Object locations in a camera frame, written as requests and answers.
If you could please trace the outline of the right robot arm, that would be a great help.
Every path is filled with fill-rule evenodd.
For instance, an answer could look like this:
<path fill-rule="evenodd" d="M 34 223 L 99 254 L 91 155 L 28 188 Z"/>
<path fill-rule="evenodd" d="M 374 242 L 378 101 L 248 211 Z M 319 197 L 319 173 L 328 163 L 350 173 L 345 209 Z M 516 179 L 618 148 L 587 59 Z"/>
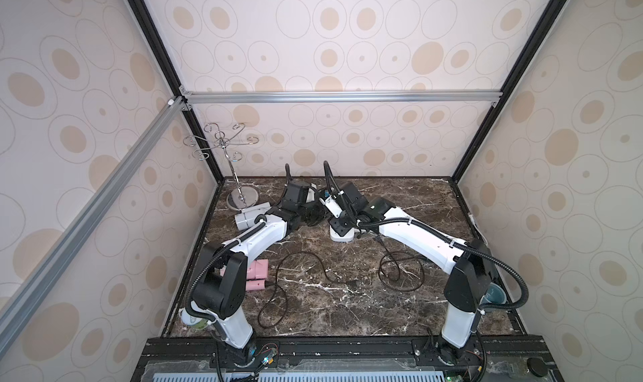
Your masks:
<path fill-rule="evenodd" d="M 356 230 L 386 236 L 413 249 L 449 276 L 444 290 L 448 308 L 439 339 L 443 350 L 465 348 L 487 310 L 516 309 L 527 303 L 527 283 L 507 263 L 492 256 L 483 241 L 468 242 L 445 234 L 381 197 L 369 203 L 361 198 L 353 204 L 345 198 L 338 195 L 319 200 L 331 214 L 329 223 L 336 234 L 346 236 Z M 483 301 L 498 268 L 514 278 L 521 290 L 514 303 Z"/>

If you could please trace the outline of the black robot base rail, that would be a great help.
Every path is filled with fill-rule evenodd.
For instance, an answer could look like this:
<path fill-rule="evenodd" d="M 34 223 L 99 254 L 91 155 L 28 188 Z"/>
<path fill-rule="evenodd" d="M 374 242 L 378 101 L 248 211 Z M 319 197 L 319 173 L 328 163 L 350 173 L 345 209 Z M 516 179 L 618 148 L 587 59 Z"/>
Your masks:
<path fill-rule="evenodd" d="M 474 338 L 457 365 L 445 365 L 429 337 L 258 338 L 244 357 L 214 338 L 152 338 L 134 381 L 561 381 L 544 339 L 536 335 Z M 526 360 L 541 358 L 537 378 Z"/>

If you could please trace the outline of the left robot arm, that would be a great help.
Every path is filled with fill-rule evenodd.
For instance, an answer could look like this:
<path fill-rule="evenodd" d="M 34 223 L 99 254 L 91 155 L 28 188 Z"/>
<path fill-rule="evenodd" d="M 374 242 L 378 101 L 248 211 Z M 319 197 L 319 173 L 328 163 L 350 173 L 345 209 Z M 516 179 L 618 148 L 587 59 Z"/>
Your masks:
<path fill-rule="evenodd" d="M 187 314 L 213 325 L 227 345 L 246 348 L 254 333 L 242 308 L 249 265 L 300 227 L 316 226 L 327 217 L 318 202 L 299 205 L 295 210 L 272 206 L 256 216 L 250 228 L 223 242 L 203 266 L 198 266 L 185 297 Z"/>

